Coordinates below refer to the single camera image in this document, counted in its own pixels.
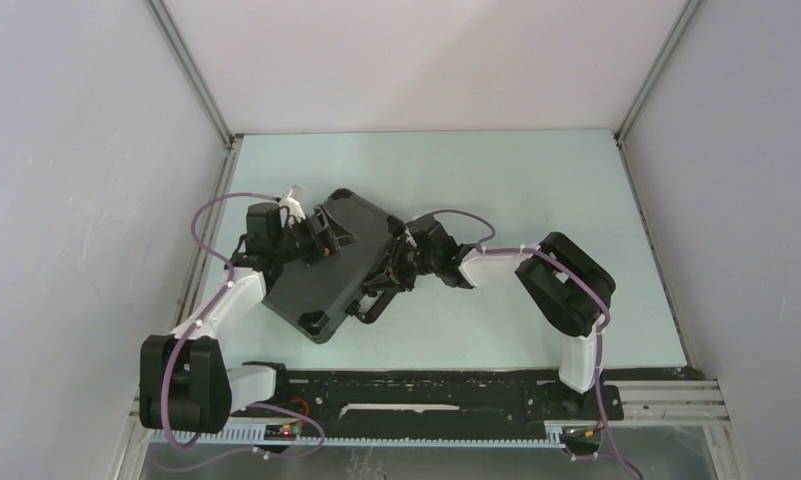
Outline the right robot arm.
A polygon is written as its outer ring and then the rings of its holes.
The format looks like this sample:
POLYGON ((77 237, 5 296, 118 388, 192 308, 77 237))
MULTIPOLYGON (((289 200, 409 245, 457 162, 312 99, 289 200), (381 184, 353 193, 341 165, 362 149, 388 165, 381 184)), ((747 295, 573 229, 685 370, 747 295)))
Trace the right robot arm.
POLYGON ((595 390, 602 375, 602 333, 610 322, 612 276, 569 237, 548 234, 533 246, 489 248, 488 235, 459 244, 432 211, 404 223, 392 217, 394 241, 361 285, 373 299, 367 309, 352 304, 347 313, 365 324, 375 322, 396 295, 413 290, 425 275, 446 286, 477 289, 515 278, 561 339, 557 392, 561 411, 582 418, 598 403, 595 390))

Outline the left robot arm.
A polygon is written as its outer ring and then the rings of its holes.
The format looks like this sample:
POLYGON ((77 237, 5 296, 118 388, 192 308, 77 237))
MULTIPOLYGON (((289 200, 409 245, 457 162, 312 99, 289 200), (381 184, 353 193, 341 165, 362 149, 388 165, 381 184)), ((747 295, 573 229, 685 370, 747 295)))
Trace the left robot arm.
POLYGON ((255 404, 280 416, 292 403, 278 380, 281 367, 245 363, 229 368, 224 347, 247 313, 261 303, 284 267, 329 259, 355 243, 354 234, 318 207, 296 217, 293 206, 254 204, 246 231, 225 261, 218 291, 167 335, 151 335, 140 351, 139 417, 170 432, 217 433, 230 415, 255 404))

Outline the black poker set case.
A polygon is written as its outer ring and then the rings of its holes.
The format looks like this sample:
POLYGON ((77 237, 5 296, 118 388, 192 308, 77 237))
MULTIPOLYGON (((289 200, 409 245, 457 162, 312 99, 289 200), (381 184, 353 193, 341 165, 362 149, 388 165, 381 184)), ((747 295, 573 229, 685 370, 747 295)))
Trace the black poker set case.
POLYGON ((348 316, 351 304, 364 297, 362 284, 395 243, 390 213, 346 188, 318 205, 333 226, 352 236, 352 243, 311 265, 285 264, 268 288, 262 305, 315 344, 324 344, 348 316))

